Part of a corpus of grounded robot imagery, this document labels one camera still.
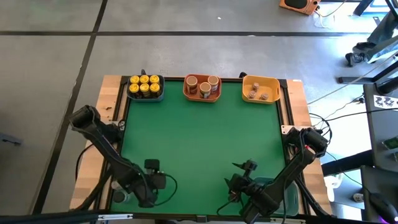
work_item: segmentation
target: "orange tray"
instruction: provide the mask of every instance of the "orange tray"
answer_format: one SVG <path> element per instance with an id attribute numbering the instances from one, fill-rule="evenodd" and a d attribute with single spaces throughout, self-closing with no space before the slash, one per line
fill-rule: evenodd
<path id="1" fill-rule="evenodd" d="M 260 87 L 257 90 L 256 97 L 254 97 L 254 99 L 249 99 L 248 95 L 252 90 L 253 83 L 258 83 Z M 260 96 L 263 93 L 268 94 L 267 100 L 260 100 Z M 246 102 L 272 104 L 280 98 L 279 81 L 276 78 L 246 75 L 243 78 L 242 98 Z"/>
<path id="2" fill-rule="evenodd" d="M 189 94 L 188 92 L 188 86 L 187 86 L 187 78 L 194 76 L 198 79 L 198 91 L 196 94 Z M 214 103 L 218 100 L 218 98 L 221 96 L 221 79 L 218 77 L 218 89 L 217 92 L 214 94 L 210 94 L 208 99 L 203 99 L 200 98 L 200 89 L 199 86 L 201 83 L 203 82 L 207 82 L 209 75 L 199 75 L 199 74 L 189 74 L 184 78 L 184 87 L 182 92 L 184 93 L 184 95 L 187 97 L 188 100 L 191 101 L 200 101 L 200 102 L 207 102 L 207 103 Z"/>

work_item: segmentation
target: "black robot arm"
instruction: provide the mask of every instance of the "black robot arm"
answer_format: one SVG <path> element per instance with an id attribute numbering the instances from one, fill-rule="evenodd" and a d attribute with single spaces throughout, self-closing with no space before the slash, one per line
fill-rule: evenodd
<path id="1" fill-rule="evenodd" d="M 145 174 L 137 165 L 119 155 L 110 142 L 120 139 L 119 128 L 114 124 L 104 124 L 101 116 L 92 106 L 84 106 L 70 116 L 72 130 L 82 133 L 99 150 L 110 164 L 116 182 L 127 192 L 133 192 L 140 207 L 153 207 L 157 200 L 155 189 L 165 188 L 165 175 L 158 167 Z"/>
<path id="2" fill-rule="evenodd" d="M 298 148 L 297 153 L 289 164 L 282 169 L 274 181 L 266 187 L 255 183 L 249 176 L 255 170 L 257 164 L 248 160 L 244 164 L 234 164 L 245 170 L 244 175 L 234 174 L 231 180 L 226 180 L 229 187 L 230 197 L 244 193 L 249 196 L 248 202 L 240 211 L 240 215 L 246 223 L 252 224 L 261 214 L 263 217 L 272 215 L 284 199 L 285 189 L 299 176 L 304 168 L 311 164 L 316 157 L 323 156 L 327 148 L 327 140 L 312 128 L 302 129 L 301 131 L 292 128 L 286 135 L 286 143 Z M 305 195 L 310 195 L 305 186 L 299 184 L 300 189 L 305 191 Z M 322 210 L 311 197 L 314 203 L 310 203 L 313 209 Z"/>

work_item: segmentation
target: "white cable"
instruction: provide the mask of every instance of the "white cable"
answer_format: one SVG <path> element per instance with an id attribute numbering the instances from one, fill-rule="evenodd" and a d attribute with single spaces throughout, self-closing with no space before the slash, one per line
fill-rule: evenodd
<path id="1" fill-rule="evenodd" d="M 321 27 L 318 27 L 318 26 L 316 25 L 316 22 L 315 22 L 314 26 L 317 27 L 317 28 L 326 28 L 326 29 L 330 29 L 330 27 L 327 27 L 327 26 L 324 26 L 324 25 L 323 25 L 323 23 L 322 23 L 322 16 L 319 14 L 319 12 L 315 11 L 315 13 L 318 14 L 319 23 L 321 24 Z"/>
<path id="2" fill-rule="evenodd" d="M 329 14 L 327 14 L 327 15 L 324 16 L 324 15 L 318 13 L 318 15 L 319 15 L 319 16 L 322 16 L 322 17 L 328 17 L 328 16 L 332 15 L 332 14 L 335 13 L 341 6 L 343 6 L 343 4 L 344 4 L 346 1 L 347 1 L 347 0 L 344 0 L 343 3 L 341 3 L 341 5 L 339 5 L 339 7 L 337 7 L 336 10 L 334 10 L 333 12 L 331 12 L 331 13 L 329 13 Z"/>
<path id="3" fill-rule="evenodd" d="M 343 85 L 342 87 L 340 87 L 340 88 L 338 88 L 338 89 L 336 89 L 336 90 L 334 90 L 334 91 L 331 91 L 330 93 L 328 93 L 328 94 L 326 94 L 326 95 L 324 95 L 324 96 L 322 96 L 322 97 L 319 97 L 318 99 L 316 99 L 316 100 L 314 100 L 314 101 L 311 101 L 308 105 L 310 105 L 310 104 L 312 104 L 312 103 L 315 103 L 316 101 L 321 100 L 321 99 L 323 99 L 323 98 L 325 98 L 325 97 L 327 97 L 327 96 L 329 96 L 329 95 L 332 95 L 332 94 L 336 93 L 337 91 L 341 90 L 342 88 L 345 88 L 345 87 L 347 87 L 347 86 L 349 86 L 349 85 L 351 85 L 351 84 L 357 82 L 358 80 L 360 80 L 361 78 L 365 77 L 366 75 L 369 75 L 369 73 L 375 71 L 375 69 L 379 68 L 381 65 L 384 65 L 384 63 L 386 63 L 386 62 L 387 62 L 390 58 L 392 58 L 393 56 L 395 56 L 395 54 L 392 54 L 390 57 L 388 57 L 387 59 L 385 59 L 385 60 L 383 61 L 383 63 L 381 63 L 380 65 L 374 67 L 372 70 L 366 72 L 364 75 L 361 75 L 360 77 L 356 78 L 354 81 L 349 82 L 349 83 Z"/>

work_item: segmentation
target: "yellow cap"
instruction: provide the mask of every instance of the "yellow cap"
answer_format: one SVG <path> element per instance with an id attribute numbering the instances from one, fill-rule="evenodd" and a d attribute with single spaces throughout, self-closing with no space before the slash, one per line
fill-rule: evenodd
<path id="1" fill-rule="evenodd" d="M 156 93 L 157 91 L 160 90 L 160 86 L 157 83 L 154 83 L 150 86 L 150 91 Z"/>
<path id="2" fill-rule="evenodd" d="M 150 81 L 151 83 L 159 83 L 159 77 L 158 77 L 157 75 L 151 75 L 151 76 L 149 77 L 149 81 Z"/>
<path id="3" fill-rule="evenodd" d="M 131 82 L 131 83 L 138 84 L 138 83 L 139 83 L 139 77 L 138 77 L 138 75 L 133 75 L 132 77 L 130 77 L 130 82 Z"/>
<path id="4" fill-rule="evenodd" d="M 141 83 L 148 83 L 149 82 L 149 77 L 147 75 L 141 75 L 139 81 Z"/>
<path id="5" fill-rule="evenodd" d="M 149 85 L 146 84 L 146 83 L 141 84 L 141 86 L 139 87 L 139 89 L 141 90 L 141 92 L 148 91 L 148 90 L 149 90 Z"/>
<path id="6" fill-rule="evenodd" d="M 135 84 L 135 83 L 131 84 L 130 87 L 129 87 L 129 90 L 130 90 L 130 92 L 132 92 L 132 93 L 137 93 L 138 90 L 139 90 L 138 84 Z"/>

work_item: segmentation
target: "small jar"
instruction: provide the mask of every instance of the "small jar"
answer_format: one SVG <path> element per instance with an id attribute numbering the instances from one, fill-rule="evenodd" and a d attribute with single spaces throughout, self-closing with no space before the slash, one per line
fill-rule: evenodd
<path id="1" fill-rule="evenodd" d="M 141 84 L 139 89 L 144 98 L 150 98 L 149 85 L 147 83 Z"/>
<path id="2" fill-rule="evenodd" d="M 188 77 L 186 80 L 189 94 L 196 94 L 198 92 L 198 79 L 196 77 Z"/>
<path id="3" fill-rule="evenodd" d="M 207 82 L 200 84 L 200 98 L 208 99 L 211 92 L 211 85 Z"/>
<path id="4" fill-rule="evenodd" d="M 207 82 L 211 85 L 211 94 L 214 94 L 217 92 L 218 89 L 218 77 L 215 75 L 212 75 L 210 77 L 208 77 Z"/>
<path id="5" fill-rule="evenodd" d="M 261 94 L 260 100 L 268 100 L 268 94 L 267 93 Z"/>
<path id="6" fill-rule="evenodd" d="M 160 85 L 157 83 L 151 84 L 149 87 L 150 93 L 153 98 L 158 98 L 160 96 Z"/>
<path id="7" fill-rule="evenodd" d="M 157 75 L 151 75 L 149 77 L 149 81 L 150 81 L 151 84 L 155 84 L 156 83 L 156 84 L 160 85 L 159 77 Z"/>
<path id="8" fill-rule="evenodd" d="M 139 78 L 139 81 L 141 82 L 141 84 L 149 83 L 149 76 L 141 75 L 141 77 Z"/>
<path id="9" fill-rule="evenodd" d="M 249 99 L 254 99 L 254 97 L 256 97 L 256 94 L 257 94 L 256 91 L 252 90 L 252 91 L 249 92 L 248 98 Z"/>
<path id="10" fill-rule="evenodd" d="M 129 86 L 129 91 L 130 91 L 130 93 L 132 93 L 132 95 L 133 95 L 133 97 L 135 97 L 135 98 L 137 98 L 137 99 L 141 99 L 142 98 L 142 95 L 141 95 L 141 93 L 139 92 L 139 86 L 138 86 L 138 84 L 131 84 L 130 86 Z"/>
<path id="11" fill-rule="evenodd" d="M 257 91 L 258 89 L 259 89 L 259 87 L 260 87 L 260 84 L 258 84 L 258 83 L 253 83 L 253 85 L 252 85 L 252 90 L 253 91 Z"/>
<path id="12" fill-rule="evenodd" d="M 138 75 L 133 75 L 132 77 L 130 77 L 130 83 L 131 83 L 131 84 L 139 84 L 139 77 L 138 77 Z"/>

